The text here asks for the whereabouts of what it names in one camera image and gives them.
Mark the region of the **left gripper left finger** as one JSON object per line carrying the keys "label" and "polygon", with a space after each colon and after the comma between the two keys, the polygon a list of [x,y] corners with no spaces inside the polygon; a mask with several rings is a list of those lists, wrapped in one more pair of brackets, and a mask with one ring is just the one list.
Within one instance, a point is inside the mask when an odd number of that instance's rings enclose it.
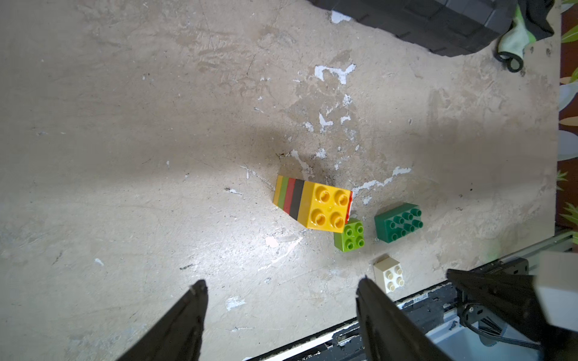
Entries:
{"label": "left gripper left finger", "polygon": [[198,360],[203,343],[209,290],[204,280],[182,298],[120,360]]}

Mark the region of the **light green lego brick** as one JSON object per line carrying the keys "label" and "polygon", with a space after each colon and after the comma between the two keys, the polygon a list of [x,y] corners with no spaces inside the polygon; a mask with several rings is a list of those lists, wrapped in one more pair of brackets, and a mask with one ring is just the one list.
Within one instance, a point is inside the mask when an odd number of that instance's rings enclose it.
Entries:
{"label": "light green lego brick", "polygon": [[363,248],[364,245],[364,224],[360,220],[351,218],[343,233],[334,233],[334,246],[344,253]]}
{"label": "light green lego brick", "polygon": [[278,202],[277,202],[277,206],[281,209],[284,210],[284,202],[286,199],[286,192],[287,192],[287,185],[288,185],[288,181],[289,178],[285,177],[285,176],[279,176],[278,177]]}

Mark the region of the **white lego brick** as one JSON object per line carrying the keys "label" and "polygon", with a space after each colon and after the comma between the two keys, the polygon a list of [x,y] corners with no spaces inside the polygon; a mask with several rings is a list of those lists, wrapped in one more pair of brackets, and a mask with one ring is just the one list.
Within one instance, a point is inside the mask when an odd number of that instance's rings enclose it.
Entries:
{"label": "white lego brick", "polygon": [[376,284],[386,294],[393,293],[405,284],[401,264],[392,257],[385,257],[373,265]]}

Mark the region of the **yellow lego brick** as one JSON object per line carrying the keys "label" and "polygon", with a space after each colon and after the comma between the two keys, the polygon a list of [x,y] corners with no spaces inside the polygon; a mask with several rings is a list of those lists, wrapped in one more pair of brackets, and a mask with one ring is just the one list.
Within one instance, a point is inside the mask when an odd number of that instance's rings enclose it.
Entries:
{"label": "yellow lego brick", "polygon": [[274,194],[274,198],[273,198],[273,204],[278,206],[279,204],[279,199],[281,197],[281,191],[282,191],[282,182],[283,182],[284,177],[279,175],[277,177],[277,182],[275,185],[275,194]]}
{"label": "yellow lego brick", "polygon": [[297,221],[309,230],[343,233],[352,197],[350,190],[305,181]]}

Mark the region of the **red lego brick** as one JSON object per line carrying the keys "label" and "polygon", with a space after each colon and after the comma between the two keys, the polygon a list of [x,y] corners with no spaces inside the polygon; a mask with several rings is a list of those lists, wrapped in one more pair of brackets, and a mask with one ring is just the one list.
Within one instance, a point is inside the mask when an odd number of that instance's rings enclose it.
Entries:
{"label": "red lego brick", "polygon": [[285,188],[285,198],[284,198],[284,212],[287,214],[291,213],[291,203],[294,194],[295,179],[287,178],[287,186]]}

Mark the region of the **black lego brick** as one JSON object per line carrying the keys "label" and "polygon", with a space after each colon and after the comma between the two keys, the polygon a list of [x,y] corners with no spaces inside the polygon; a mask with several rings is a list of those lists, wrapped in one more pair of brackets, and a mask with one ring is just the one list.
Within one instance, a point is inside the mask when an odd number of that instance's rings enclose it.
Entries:
{"label": "black lego brick", "polygon": [[304,184],[305,184],[304,180],[294,179],[294,187],[292,188],[293,191],[291,194],[289,215],[295,220],[298,219]]}

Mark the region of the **dark green lego brick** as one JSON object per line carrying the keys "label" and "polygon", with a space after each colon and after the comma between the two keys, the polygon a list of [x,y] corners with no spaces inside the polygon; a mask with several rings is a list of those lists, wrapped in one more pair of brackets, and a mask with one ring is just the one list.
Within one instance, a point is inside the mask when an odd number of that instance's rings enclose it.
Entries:
{"label": "dark green lego brick", "polygon": [[396,242],[423,228],[420,207],[410,203],[380,213],[374,217],[376,237],[382,242]]}

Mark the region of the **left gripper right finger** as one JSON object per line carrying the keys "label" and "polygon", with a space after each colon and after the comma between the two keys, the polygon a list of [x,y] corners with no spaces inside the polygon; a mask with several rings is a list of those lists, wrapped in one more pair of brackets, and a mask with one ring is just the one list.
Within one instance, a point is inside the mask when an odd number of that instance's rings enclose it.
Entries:
{"label": "left gripper right finger", "polygon": [[375,282],[358,283],[356,308],[368,360],[448,360]]}

